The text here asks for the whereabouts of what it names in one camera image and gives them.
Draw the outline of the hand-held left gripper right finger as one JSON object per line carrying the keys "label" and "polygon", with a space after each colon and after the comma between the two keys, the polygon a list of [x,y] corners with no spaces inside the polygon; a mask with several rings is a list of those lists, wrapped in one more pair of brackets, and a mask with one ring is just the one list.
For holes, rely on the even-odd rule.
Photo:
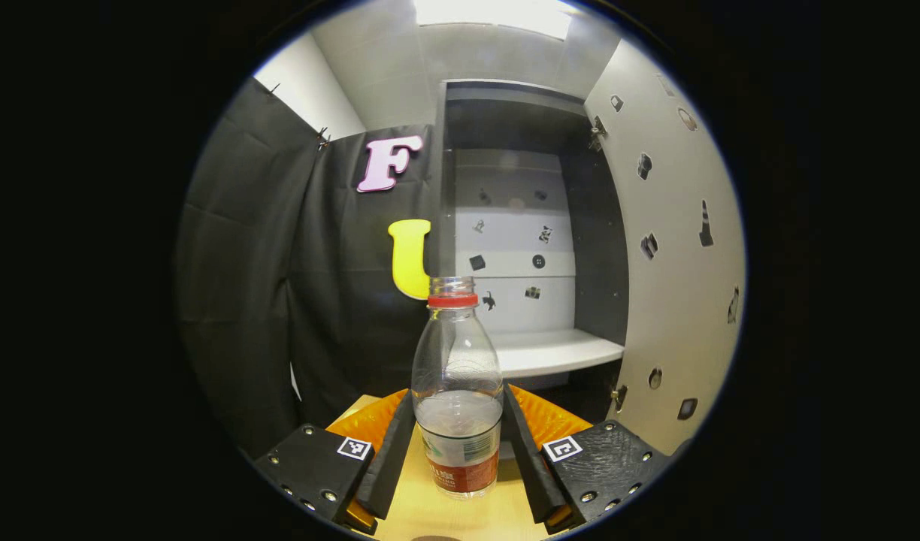
{"label": "hand-held left gripper right finger", "polygon": [[504,386],[502,429],[533,519],[549,534],[621,508],[672,462],[618,421],[592,425],[509,384]]}

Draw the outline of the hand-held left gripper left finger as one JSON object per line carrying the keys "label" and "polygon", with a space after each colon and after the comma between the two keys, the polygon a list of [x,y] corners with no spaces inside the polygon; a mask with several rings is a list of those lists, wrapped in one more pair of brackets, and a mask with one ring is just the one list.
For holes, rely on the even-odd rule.
{"label": "hand-held left gripper left finger", "polygon": [[306,422],[253,464],[319,519],[373,535],[388,517],[414,427],[409,391],[396,391],[328,428]]}

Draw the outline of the clear plastic bottle red label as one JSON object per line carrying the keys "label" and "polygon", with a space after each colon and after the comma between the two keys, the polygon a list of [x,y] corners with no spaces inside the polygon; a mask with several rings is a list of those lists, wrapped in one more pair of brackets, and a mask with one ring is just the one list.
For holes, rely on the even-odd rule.
{"label": "clear plastic bottle red label", "polygon": [[433,483],[456,500],[497,482],[504,377],[477,316],[473,277],[434,277],[410,394]]}

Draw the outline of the dark grey cabinet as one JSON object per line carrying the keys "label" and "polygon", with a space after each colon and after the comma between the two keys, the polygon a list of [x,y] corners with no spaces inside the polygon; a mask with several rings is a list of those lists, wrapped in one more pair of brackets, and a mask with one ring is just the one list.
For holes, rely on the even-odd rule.
{"label": "dark grey cabinet", "polygon": [[[493,80],[439,83],[437,215],[425,261],[471,275],[488,336],[580,329],[625,346],[628,253],[611,172],[580,97]],[[588,422],[615,414],[621,359],[508,382]]]}

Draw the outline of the grey cabinet door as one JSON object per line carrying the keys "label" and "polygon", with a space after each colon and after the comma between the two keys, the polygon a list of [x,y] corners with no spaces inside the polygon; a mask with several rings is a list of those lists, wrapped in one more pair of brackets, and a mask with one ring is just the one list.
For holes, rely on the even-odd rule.
{"label": "grey cabinet door", "polygon": [[722,152],[689,96],[623,38],[585,100],[619,199],[628,326],[617,419],[672,455],[714,407],[734,360],[746,242]]}

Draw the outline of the white cabinet shelf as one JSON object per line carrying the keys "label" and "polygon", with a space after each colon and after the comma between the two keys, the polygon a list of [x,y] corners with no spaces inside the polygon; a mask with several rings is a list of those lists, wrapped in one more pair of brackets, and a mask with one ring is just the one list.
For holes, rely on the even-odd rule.
{"label": "white cabinet shelf", "polygon": [[625,347],[580,329],[491,334],[506,378],[547,376],[604,365]]}

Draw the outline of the black backdrop cloth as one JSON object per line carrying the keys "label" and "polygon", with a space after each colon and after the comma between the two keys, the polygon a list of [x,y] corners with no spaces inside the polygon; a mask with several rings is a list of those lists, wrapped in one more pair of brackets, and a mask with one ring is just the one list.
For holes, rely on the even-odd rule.
{"label": "black backdrop cloth", "polygon": [[245,83],[204,145],[180,219],[180,335],[216,417],[253,459],[364,394],[407,389],[428,318],[425,301],[395,286],[388,229],[437,215],[434,126],[320,151],[316,137]]}

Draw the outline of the ceiling light panel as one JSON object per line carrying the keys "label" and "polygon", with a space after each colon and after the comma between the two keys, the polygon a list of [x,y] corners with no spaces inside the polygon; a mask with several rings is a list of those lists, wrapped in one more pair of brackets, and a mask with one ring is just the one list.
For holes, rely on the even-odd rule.
{"label": "ceiling light panel", "polygon": [[563,41],[577,9],[561,0],[413,0],[416,24],[519,29]]}

